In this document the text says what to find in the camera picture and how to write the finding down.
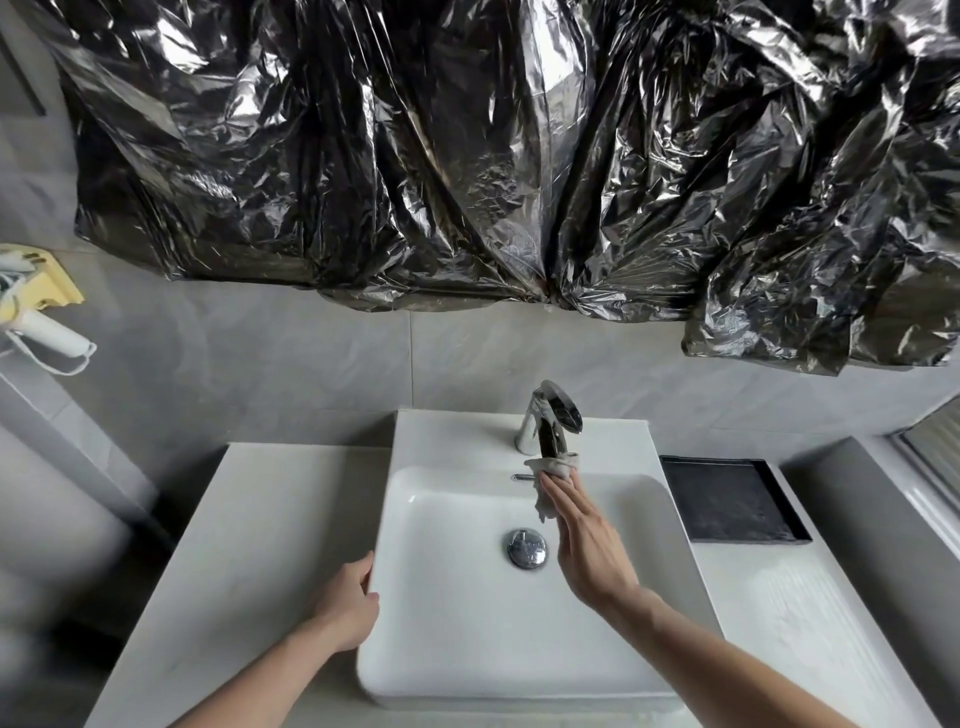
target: black garbage bag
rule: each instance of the black garbage bag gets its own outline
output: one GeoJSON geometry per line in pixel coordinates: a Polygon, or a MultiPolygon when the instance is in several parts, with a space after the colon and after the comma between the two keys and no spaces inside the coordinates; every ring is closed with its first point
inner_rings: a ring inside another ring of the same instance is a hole
{"type": "Polygon", "coordinates": [[[947,0],[21,0],[80,235],[368,310],[687,320],[836,374],[960,332],[947,0]]]}

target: drain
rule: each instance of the drain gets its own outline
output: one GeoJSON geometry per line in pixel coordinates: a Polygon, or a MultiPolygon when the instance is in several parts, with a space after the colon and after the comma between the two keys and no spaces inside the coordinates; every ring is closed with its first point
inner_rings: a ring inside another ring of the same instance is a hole
{"type": "Polygon", "coordinates": [[[546,539],[530,528],[507,535],[507,556],[519,569],[530,571],[546,564],[546,539]]]}

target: countertop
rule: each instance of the countertop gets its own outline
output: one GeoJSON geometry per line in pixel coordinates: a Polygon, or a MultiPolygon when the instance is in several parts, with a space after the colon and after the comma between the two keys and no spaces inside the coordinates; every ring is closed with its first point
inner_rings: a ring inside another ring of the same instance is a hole
{"type": "MultiPolygon", "coordinates": [[[[303,614],[316,586],[372,548],[391,451],[235,444],[109,677],[87,728],[166,728],[303,614]]],[[[724,634],[865,728],[937,726],[780,471],[803,546],[694,545],[724,634]]],[[[353,655],[317,676],[288,728],[572,728],[698,723],[667,716],[396,713],[359,690],[353,655]]]]}

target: black mat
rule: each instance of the black mat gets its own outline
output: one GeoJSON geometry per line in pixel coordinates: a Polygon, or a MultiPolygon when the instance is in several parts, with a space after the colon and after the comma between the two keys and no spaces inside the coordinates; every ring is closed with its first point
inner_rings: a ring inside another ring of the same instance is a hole
{"type": "Polygon", "coordinates": [[[810,542],[810,534],[764,461],[663,456],[660,462],[690,541],[810,542]]]}

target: sink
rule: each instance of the sink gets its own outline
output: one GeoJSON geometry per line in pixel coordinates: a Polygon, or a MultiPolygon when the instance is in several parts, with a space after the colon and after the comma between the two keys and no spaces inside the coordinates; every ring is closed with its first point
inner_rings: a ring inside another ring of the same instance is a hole
{"type": "MultiPolygon", "coordinates": [[[[679,697],[570,592],[555,521],[540,523],[519,416],[401,410],[371,589],[380,618],[357,673],[378,703],[479,712],[669,711],[679,697]],[[546,564],[506,555],[517,529],[546,564]]],[[[637,420],[586,419],[568,438],[590,496],[620,532],[640,582],[720,633],[650,437],[637,420]]]]}

